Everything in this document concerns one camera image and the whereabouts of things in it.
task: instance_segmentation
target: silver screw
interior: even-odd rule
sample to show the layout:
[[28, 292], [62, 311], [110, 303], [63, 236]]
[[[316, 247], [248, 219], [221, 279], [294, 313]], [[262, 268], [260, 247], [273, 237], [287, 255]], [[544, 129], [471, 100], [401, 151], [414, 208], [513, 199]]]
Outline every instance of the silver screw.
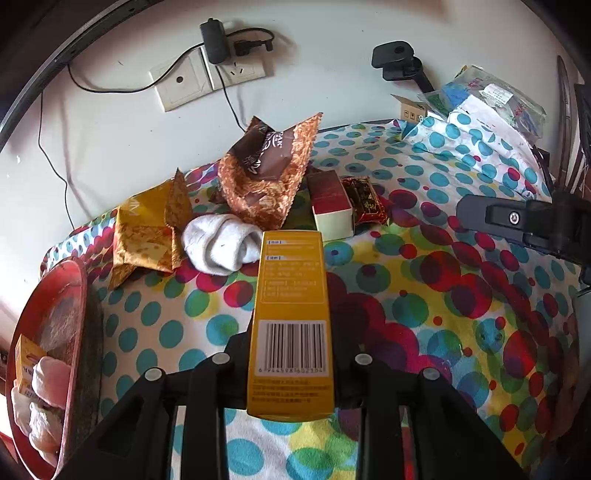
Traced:
[[212, 362], [215, 363], [216, 365], [227, 364], [229, 361], [230, 361], [230, 355], [228, 355], [226, 352], [216, 353], [212, 357]]
[[355, 355], [355, 362], [359, 365], [369, 365], [374, 359], [367, 353], [358, 353]]
[[146, 377], [147, 381], [155, 382], [160, 377], [162, 377], [162, 370], [160, 370], [159, 368], [150, 368], [149, 370], [146, 370], [144, 376]]
[[423, 370], [423, 376], [427, 380], [437, 380], [439, 378], [439, 370], [431, 367], [426, 368], [425, 370]]
[[519, 223], [519, 213], [511, 212], [509, 214], [509, 221], [511, 222], [512, 225], [517, 225]]

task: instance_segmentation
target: white wall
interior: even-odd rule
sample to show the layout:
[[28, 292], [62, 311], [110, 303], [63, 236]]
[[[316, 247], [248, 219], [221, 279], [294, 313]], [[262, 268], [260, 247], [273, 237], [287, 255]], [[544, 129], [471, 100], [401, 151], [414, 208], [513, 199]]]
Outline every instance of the white wall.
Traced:
[[[519, 0], [165, 0], [95, 42], [74, 69], [96, 86], [145, 85], [150, 68], [201, 41], [199, 24], [208, 17], [277, 32], [276, 50], [265, 54], [271, 74], [230, 92], [243, 121], [258, 115], [286, 128], [317, 111], [325, 113], [323, 127], [391, 118], [397, 106], [389, 94], [413, 98], [418, 89], [383, 81], [371, 54], [379, 44], [406, 40], [435, 87], [473, 63], [542, 104], [548, 118], [540, 146], [556, 148], [556, 55], [571, 77], [574, 67]], [[163, 113], [153, 90], [94, 95], [62, 72], [45, 98], [42, 142], [56, 168], [71, 175], [77, 225], [177, 166], [217, 160], [241, 135], [221, 92]], [[0, 302], [12, 318], [36, 284], [47, 248], [69, 231], [63, 185], [37, 148], [38, 121], [36, 102], [0, 154]]]

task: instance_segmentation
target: power outlet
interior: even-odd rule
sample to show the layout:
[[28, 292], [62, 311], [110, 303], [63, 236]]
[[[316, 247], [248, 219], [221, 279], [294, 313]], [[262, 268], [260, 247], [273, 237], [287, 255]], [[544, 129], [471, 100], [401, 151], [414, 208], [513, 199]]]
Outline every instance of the power outlet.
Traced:
[[[207, 69], [207, 74], [209, 75], [213, 90], [221, 89], [222, 82], [217, 74], [216, 66], [207, 61], [205, 51], [202, 52], [202, 56], [205, 59], [205, 68]], [[229, 60], [219, 64], [217, 68], [220, 71], [226, 87], [266, 76], [262, 58], [256, 50], [253, 50], [245, 57], [236, 57], [233, 55]]]
[[[152, 81], [159, 78], [172, 65], [169, 60], [150, 70]], [[213, 91], [205, 69], [201, 49], [187, 55], [158, 85], [156, 91], [165, 112]]]

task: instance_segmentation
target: small cardboard box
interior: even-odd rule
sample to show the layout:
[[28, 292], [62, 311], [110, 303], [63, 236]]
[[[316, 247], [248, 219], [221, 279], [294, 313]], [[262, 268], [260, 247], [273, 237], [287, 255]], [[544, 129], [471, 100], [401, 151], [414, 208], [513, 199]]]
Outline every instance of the small cardboard box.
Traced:
[[33, 367], [46, 355], [45, 350], [24, 335], [18, 338], [14, 349], [17, 388], [19, 393], [33, 400], [39, 400], [31, 385], [33, 382]]
[[320, 232], [263, 235], [246, 410], [311, 421], [335, 409], [330, 311]]
[[307, 176], [316, 229], [328, 242], [353, 236], [353, 208], [334, 170]]
[[429, 107], [426, 103], [413, 102], [398, 95], [392, 96], [400, 102], [400, 119], [417, 124], [427, 116]]

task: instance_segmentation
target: polka dot tablecloth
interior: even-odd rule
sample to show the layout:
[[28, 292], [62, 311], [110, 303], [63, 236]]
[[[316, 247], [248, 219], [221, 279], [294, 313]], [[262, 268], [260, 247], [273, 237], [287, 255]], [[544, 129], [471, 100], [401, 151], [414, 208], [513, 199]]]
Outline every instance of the polka dot tablecloth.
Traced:
[[[505, 163], [496, 157], [507, 167], [502, 174], [500, 165], [493, 174], [472, 162], [475, 155], [468, 152], [474, 148], [488, 153], [486, 146], [504, 147], [502, 139], [490, 141], [493, 132], [482, 137], [472, 132], [458, 144], [459, 126], [444, 126], [441, 133], [429, 122], [402, 142], [388, 126], [369, 124], [316, 139], [313, 165], [341, 176], [369, 176], [392, 219], [389, 226], [364, 227], [351, 239], [325, 244], [332, 322], [393, 368], [437, 368], [523, 468], [535, 469], [571, 342], [566, 319], [579, 288], [578, 271], [568, 262], [464, 230], [454, 216], [462, 196], [519, 198], [516, 189], [545, 187], [515, 156], [502, 155]], [[505, 175], [518, 184], [504, 182]], [[196, 214], [228, 211], [214, 202], [216, 176], [215, 164], [187, 174]], [[524, 180], [519, 184], [522, 177], [531, 179], [531, 188]], [[244, 331], [258, 270], [249, 264], [215, 277], [185, 260], [172, 275], [139, 269], [108, 291], [115, 216], [106, 213], [79, 229], [49, 250], [41, 267], [43, 272], [70, 255], [87, 265], [104, 309], [102, 416], [146, 369], [192, 368]], [[313, 227], [305, 183], [286, 227]], [[173, 478], [179, 474], [183, 418], [180, 410]], [[231, 478], [355, 477], [358, 411], [284, 424], [226, 410], [225, 420]]]

